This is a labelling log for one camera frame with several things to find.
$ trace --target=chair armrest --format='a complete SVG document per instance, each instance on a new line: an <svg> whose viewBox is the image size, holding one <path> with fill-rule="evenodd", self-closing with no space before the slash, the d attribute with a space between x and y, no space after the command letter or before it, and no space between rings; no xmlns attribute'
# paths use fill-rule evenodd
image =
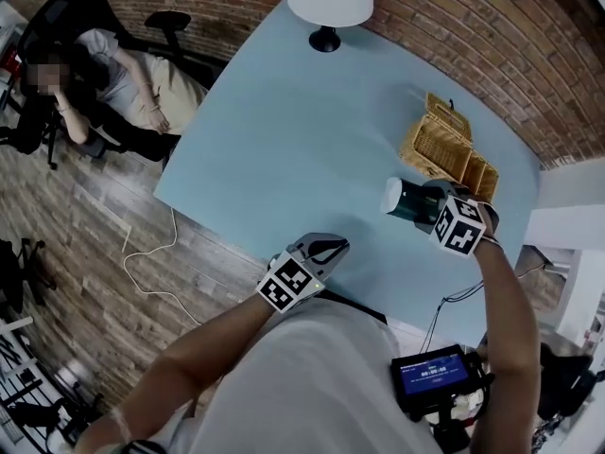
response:
<svg viewBox="0 0 605 454"><path fill-rule="evenodd" d="M145 20L145 26L176 31L185 30L189 22L191 22L191 16L186 13L172 10L156 11Z"/></svg>

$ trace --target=small monitor screen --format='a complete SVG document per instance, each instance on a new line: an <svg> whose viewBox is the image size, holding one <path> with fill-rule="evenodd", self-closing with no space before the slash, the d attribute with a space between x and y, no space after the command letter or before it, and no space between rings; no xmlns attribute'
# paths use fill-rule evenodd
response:
<svg viewBox="0 0 605 454"><path fill-rule="evenodd" d="M426 392L466 380L469 375L460 355L449 355L401 367L407 394Z"/></svg>

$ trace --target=seated person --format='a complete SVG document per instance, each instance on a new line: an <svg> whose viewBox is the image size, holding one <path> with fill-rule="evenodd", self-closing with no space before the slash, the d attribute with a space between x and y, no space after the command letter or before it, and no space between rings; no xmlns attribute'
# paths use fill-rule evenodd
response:
<svg viewBox="0 0 605 454"><path fill-rule="evenodd" d="M106 103L132 126L181 135L207 91L172 62L119 47L113 34L94 28L71 45L39 45L28 53L31 83L54 95L70 137L88 139L89 121L67 92L74 82L95 90L94 99Z"/></svg>

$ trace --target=white t-shirt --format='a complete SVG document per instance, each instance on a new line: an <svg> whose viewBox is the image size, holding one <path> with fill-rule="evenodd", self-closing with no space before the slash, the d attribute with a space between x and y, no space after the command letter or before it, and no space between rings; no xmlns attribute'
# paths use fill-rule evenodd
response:
<svg viewBox="0 0 605 454"><path fill-rule="evenodd" d="M164 436L169 454L441 453L429 425L397 405L389 366L398 350L385 325L313 299L262 334L203 421Z"/></svg>
<svg viewBox="0 0 605 454"><path fill-rule="evenodd" d="M91 58L105 66L109 72L110 83L106 89L97 93L96 98L110 105L119 114L126 116L127 109L139 94L139 88L128 70L113 58L119 48L115 34L108 30L93 28L80 35L76 42L84 45ZM157 67L158 58L144 52L131 50L129 50L129 54L141 63L147 76L151 79Z"/></svg>

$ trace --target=wicker basket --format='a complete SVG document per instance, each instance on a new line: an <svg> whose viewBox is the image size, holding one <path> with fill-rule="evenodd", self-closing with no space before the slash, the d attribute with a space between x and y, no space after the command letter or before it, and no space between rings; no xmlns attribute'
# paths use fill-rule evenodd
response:
<svg viewBox="0 0 605 454"><path fill-rule="evenodd" d="M471 158L469 159L469 164L466 166L466 170L464 171L462 184L471 190L471 192L475 195L481 186L481 180L483 179L486 164L487 162L483 159L483 157L473 150L471 153Z"/></svg>
<svg viewBox="0 0 605 454"><path fill-rule="evenodd" d="M486 162L481 183L476 191L479 197L491 202L498 187L498 171Z"/></svg>
<svg viewBox="0 0 605 454"><path fill-rule="evenodd" d="M445 128L450 128L458 133L462 141L469 145L473 144L473 134L471 133L471 124L458 111L454 111L443 100L436 97L434 94L426 94L426 112L435 121L440 123Z"/></svg>
<svg viewBox="0 0 605 454"><path fill-rule="evenodd" d="M473 149L457 133L444 128L432 116L414 123L399 155L431 179L461 182Z"/></svg>

